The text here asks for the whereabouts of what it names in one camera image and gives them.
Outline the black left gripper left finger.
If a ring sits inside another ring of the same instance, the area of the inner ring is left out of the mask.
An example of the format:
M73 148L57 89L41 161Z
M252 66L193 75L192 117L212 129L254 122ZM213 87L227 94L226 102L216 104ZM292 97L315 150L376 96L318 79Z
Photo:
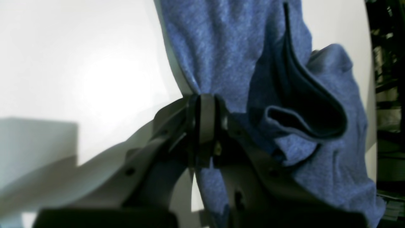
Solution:
M84 197L60 208L42 209L34 228L177 228L169 210L174 186L187 168L181 145L194 130L197 95L160 110L153 137L111 177Z

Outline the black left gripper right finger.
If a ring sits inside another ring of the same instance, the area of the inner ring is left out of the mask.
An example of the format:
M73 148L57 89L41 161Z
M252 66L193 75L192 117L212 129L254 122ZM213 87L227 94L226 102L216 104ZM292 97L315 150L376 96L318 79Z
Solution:
M199 97L199 165L221 172L226 228L367 227L362 214L336 209L302 188L210 94Z

